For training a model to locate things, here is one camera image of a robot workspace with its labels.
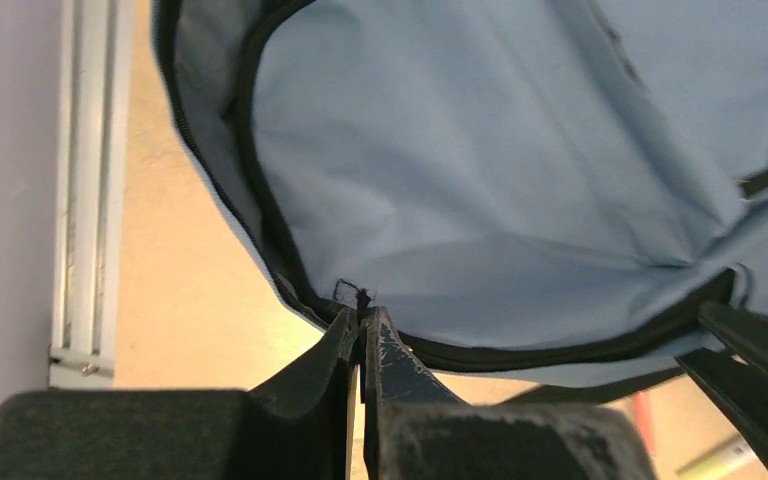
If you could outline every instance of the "gray wall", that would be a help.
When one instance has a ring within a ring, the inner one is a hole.
[[[46,385],[59,55],[58,0],[0,0],[0,402]]]

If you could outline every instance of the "backpack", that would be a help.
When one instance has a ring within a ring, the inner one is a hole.
[[[768,315],[768,1],[175,0],[154,45],[322,329],[385,307],[430,368],[580,388],[722,349],[705,302]]]

